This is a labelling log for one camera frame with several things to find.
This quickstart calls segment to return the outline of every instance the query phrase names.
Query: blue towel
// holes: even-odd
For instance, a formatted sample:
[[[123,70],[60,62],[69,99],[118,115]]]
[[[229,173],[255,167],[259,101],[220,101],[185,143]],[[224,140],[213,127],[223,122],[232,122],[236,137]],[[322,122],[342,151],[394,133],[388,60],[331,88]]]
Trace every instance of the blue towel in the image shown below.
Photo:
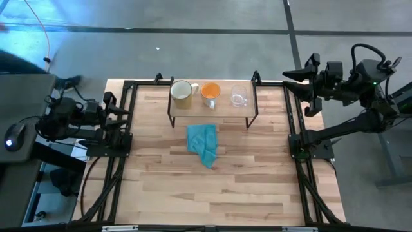
[[[199,155],[201,163],[207,168],[212,168],[216,160],[218,140],[216,138],[216,125],[203,124],[187,126],[187,150]]]

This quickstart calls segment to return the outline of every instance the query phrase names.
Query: desk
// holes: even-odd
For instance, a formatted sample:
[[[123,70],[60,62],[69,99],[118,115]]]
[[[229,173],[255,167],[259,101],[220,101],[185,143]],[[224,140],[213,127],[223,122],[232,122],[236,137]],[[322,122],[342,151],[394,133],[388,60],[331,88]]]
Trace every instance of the desk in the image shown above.
[[[109,79],[106,91],[120,97],[123,82]],[[248,130],[243,118],[181,118],[171,128],[168,96],[168,86],[141,86],[137,91],[116,224],[304,225],[282,88],[257,88],[259,116]],[[307,128],[323,127],[320,113],[305,120]],[[215,123],[218,130],[218,158],[212,169],[186,150],[186,125],[201,123]],[[107,161],[102,157],[91,171],[84,192],[86,210],[102,191]],[[324,160],[314,160],[314,171],[320,196],[344,221],[333,169]],[[315,218],[312,199],[308,201]],[[80,204],[73,220],[78,218]]]
[[[28,208],[42,161],[82,172],[84,163],[35,142],[35,120],[28,119],[24,145],[6,151],[5,131],[19,120],[43,115],[44,98],[54,86],[54,75],[0,75],[0,228],[20,227]]]

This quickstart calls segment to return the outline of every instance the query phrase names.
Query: gray floor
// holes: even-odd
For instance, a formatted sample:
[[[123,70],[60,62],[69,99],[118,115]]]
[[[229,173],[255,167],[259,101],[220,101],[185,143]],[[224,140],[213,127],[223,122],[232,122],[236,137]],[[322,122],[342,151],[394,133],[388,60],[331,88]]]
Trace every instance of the gray floor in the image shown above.
[[[101,99],[107,78],[153,78],[158,72],[175,78],[249,79],[254,70],[259,70],[263,79],[283,80],[281,73],[295,67],[294,55],[304,64],[312,52],[321,54],[322,68],[326,61],[343,61],[347,75],[350,48],[355,43],[376,46],[388,59],[403,56],[398,73],[391,79],[391,92],[411,81],[412,2],[408,0],[285,0],[290,4],[300,57],[292,53],[288,30],[293,33],[293,28],[288,27],[283,0],[32,0],[30,3],[46,25],[125,28],[123,33],[108,30],[48,33],[53,59],[51,72],[63,78],[83,74],[86,79],[81,92],[86,98]],[[22,27],[37,24],[24,1],[9,0],[0,13],[0,21],[15,28],[0,36],[0,48],[44,66],[46,40],[42,32]],[[230,31],[128,33],[131,28]],[[356,36],[331,36],[337,34]],[[360,48],[357,58],[360,61],[376,56]],[[360,111],[357,103],[343,108],[339,102],[324,102],[324,123],[333,126]],[[377,136],[349,135],[334,150],[348,222],[412,230],[412,187],[375,187],[376,181],[389,177]]]

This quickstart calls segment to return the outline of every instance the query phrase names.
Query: yellow mug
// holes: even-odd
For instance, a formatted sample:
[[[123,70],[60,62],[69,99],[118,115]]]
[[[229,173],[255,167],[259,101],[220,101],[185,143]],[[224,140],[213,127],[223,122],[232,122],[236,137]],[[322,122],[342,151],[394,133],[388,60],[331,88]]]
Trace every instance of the yellow mug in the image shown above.
[[[187,81],[176,81],[170,89],[171,96],[178,109],[189,109],[192,106],[192,96],[199,90],[199,84]]]
[[[201,86],[200,93],[203,103],[214,110],[216,101],[220,95],[219,85],[213,82],[205,83]]]

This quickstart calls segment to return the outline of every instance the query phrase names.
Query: wooden table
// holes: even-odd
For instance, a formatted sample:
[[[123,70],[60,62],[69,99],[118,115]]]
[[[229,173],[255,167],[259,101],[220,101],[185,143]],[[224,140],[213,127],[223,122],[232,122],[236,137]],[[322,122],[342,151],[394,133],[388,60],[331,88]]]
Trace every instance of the wooden table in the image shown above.
[[[123,82],[109,79],[106,91],[120,98]],[[282,88],[257,88],[259,116],[248,130],[243,118],[181,118],[171,128],[169,87],[141,86],[137,93],[133,144],[116,224],[304,225],[295,164],[288,149],[290,132]],[[215,123],[218,130],[218,158],[212,169],[186,150],[186,125],[202,123]],[[305,123],[310,129],[323,128],[320,113],[305,118]],[[102,157],[91,171],[84,192],[86,210],[102,191],[107,161]],[[320,196],[344,221],[332,167],[324,160],[314,160],[314,170]],[[308,201],[315,218],[312,198]],[[73,220],[77,218],[80,204],[73,215]]]

